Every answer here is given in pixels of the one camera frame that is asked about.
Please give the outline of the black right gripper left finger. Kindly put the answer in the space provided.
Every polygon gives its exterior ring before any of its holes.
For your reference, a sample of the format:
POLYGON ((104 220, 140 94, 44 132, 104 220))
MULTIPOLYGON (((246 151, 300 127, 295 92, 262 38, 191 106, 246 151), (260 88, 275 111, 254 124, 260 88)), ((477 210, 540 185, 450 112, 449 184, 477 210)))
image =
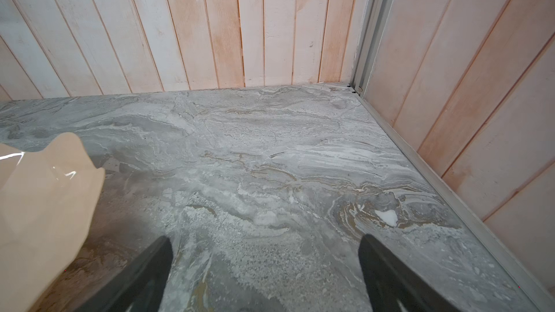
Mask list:
POLYGON ((170 238, 161 236, 78 311, 158 311, 171 271, 170 238))

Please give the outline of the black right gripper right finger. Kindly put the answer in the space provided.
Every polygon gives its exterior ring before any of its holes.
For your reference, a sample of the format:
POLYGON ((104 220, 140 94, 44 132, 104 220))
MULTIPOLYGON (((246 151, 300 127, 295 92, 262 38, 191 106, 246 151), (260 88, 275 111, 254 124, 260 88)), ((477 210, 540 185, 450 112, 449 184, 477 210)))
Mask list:
POLYGON ((371 234, 361 238, 358 260, 373 311, 457 311, 371 234))

